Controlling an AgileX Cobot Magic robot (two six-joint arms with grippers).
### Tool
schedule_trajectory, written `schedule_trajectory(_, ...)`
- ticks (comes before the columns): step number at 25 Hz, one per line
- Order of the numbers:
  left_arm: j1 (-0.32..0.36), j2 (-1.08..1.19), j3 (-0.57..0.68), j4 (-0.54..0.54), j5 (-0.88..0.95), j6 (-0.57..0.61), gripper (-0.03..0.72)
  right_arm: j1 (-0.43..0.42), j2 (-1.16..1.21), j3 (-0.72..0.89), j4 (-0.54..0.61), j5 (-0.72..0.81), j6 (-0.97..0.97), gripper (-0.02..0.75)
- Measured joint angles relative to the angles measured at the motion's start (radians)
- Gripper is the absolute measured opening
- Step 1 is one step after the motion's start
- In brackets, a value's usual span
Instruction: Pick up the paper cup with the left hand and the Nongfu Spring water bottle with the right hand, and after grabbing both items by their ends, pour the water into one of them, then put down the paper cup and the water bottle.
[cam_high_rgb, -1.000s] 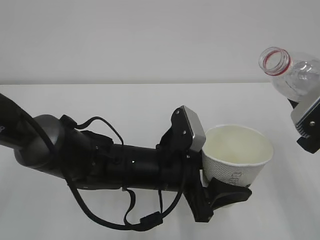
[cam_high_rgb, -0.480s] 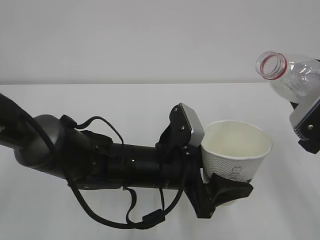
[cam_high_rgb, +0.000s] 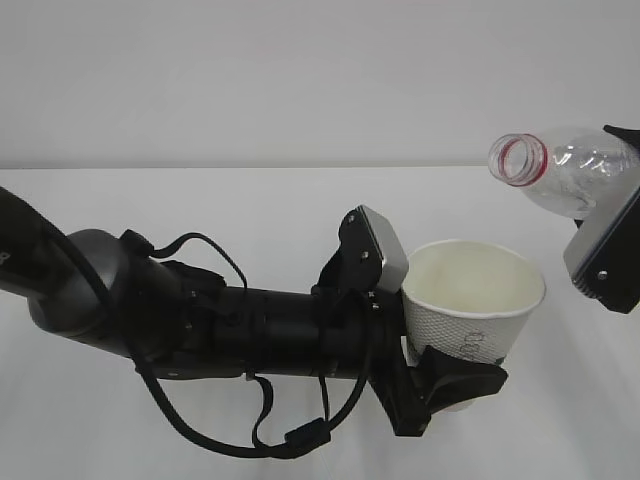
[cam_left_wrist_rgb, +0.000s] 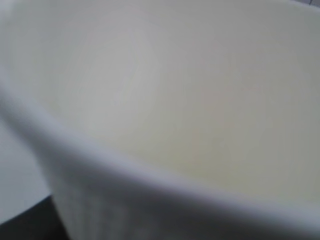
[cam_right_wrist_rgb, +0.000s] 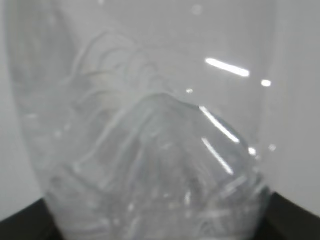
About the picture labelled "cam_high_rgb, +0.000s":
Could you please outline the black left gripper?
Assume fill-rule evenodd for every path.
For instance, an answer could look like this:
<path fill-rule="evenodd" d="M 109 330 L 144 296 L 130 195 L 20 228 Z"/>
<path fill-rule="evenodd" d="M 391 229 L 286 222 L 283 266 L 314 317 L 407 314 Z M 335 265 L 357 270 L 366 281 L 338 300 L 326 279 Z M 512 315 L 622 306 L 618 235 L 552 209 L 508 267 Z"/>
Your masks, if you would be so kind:
<path fill-rule="evenodd" d="M 351 414 L 369 385 L 399 437 L 420 437 L 432 414 L 497 394 L 508 379 L 499 365 L 452 357 L 427 346 L 416 366 L 402 346 L 404 309 L 398 293 L 320 274 L 313 293 L 328 302 L 320 324 L 320 370 L 355 362 L 356 383 L 337 413 L 327 418 L 336 429 Z"/>

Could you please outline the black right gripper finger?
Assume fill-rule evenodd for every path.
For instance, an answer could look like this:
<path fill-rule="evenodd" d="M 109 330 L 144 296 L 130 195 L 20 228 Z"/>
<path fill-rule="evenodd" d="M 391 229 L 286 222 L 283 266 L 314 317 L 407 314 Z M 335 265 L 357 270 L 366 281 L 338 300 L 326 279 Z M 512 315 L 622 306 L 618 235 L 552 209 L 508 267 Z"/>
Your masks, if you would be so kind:
<path fill-rule="evenodd" d="M 605 125 L 603 127 L 603 130 L 606 133 L 625 142 L 635 150 L 640 149 L 640 130 L 639 129 L 627 129 L 627 128 L 617 127 L 613 125 Z"/>

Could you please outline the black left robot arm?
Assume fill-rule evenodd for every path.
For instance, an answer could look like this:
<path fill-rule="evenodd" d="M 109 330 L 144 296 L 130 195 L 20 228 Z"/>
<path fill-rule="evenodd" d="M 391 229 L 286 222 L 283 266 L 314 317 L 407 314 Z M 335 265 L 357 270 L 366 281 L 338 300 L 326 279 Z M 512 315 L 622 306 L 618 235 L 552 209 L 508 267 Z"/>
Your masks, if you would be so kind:
<path fill-rule="evenodd" d="M 164 380 L 242 376 L 271 397 L 271 374 L 353 379 L 343 407 L 289 432 L 289 447 L 326 441 L 366 387 L 406 437 L 422 435 L 434 413 L 501 389 L 499 360 L 455 358 L 434 342 L 408 364 L 408 262 L 386 218 L 358 206 L 338 238 L 307 294 L 232 287 L 176 261 L 183 238 L 159 249 L 130 230 L 67 235 L 3 191 L 1 287 L 27 300 L 42 330 L 132 359 L 172 422 Z"/>

